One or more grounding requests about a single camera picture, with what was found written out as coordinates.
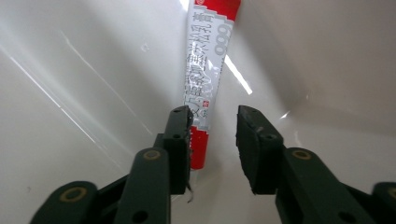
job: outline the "metal screw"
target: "metal screw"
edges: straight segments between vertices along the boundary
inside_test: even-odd
[[[309,154],[306,151],[302,151],[302,150],[294,150],[291,154],[295,158],[300,159],[300,160],[304,160],[304,161],[309,161],[312,158],[311,154]]]
[[[155,161],[160,157],[161,157],[161,153],[157,150],[150,150],[143,155],[143,158],[145,158],[148,161]]]
[[[73,187],[65,190],[59,200],[64,203],[75,203],[84,198],[87,192],[87,189],[83,187]]]

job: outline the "black plastic part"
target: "black plastic part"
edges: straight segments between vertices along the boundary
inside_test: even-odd
[[[190,126],[192,117],[187,105],[169,114],[165,133],[158,135],[155,146],[161,145],[169,154],[171,194],[184,194],[190,180]]]
[[[383,182],[375,185],[373,201],[377,207],[378,223],[396,223],[396,183]]]
[[[285,180],[280,181],[276,192],[276,208],[283,224],[303,223],[303,211]]]
[[[303,223],[375,223],[313,152],[285,150],[283,173],[303,214]]]
[[[134,158],[115,224],[170,223],[168,153],[159,147],[141,150]]]
[[[255,194],[275,194],[279,183],[283,138],[259,110],[240,105],[236,145],[242,169]]]
[[[101,210],[100,224],[112,223],[114,220],[127,178],[128,175],[125,175],[99,190],[97,206]]]
[[[76,181],[56,189],[35,213],[31,224],[85,224],[94,223],[92,209],[97,195],[96,186]]]

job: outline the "screw hole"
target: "screw hole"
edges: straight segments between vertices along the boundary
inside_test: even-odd
[[[139,211],[136,212],[132,216],[132,222],[133,223],[143,223],[149,218],[149,214],[146,211]]]
[[[356,223],[356,218],[355,218],[353,215],[349,214],[349,213],[340,212],[340,213],[338,213],[338,216],[339,216],[343,221],[345,221],[345,222],[347,222],[347,223]]]
[[[298,158],[298,159],[304,160],[304,161],[309,161],[312,158],[311,154],[309,154],[306,151],[302,151],[302,150],[294,150],[291,154],[295,158]]]

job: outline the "white surface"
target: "white surface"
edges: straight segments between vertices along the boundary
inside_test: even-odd
[[[28,223],[62,184],[126,174],[182,102],[184,1],[0,3],[0,222]],[[288,147],[315,151],[370,192],[396,180],[394,1],[243,0],[206,167],[173,223],[279,223],[253,196],[234,146],[238,105],[262,111]]]

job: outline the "white label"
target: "white label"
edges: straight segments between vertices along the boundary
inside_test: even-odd
[[[209,129],[232,29],[233,21],[206,7],[195,5],[189,13],[184,105],[199,130]]]

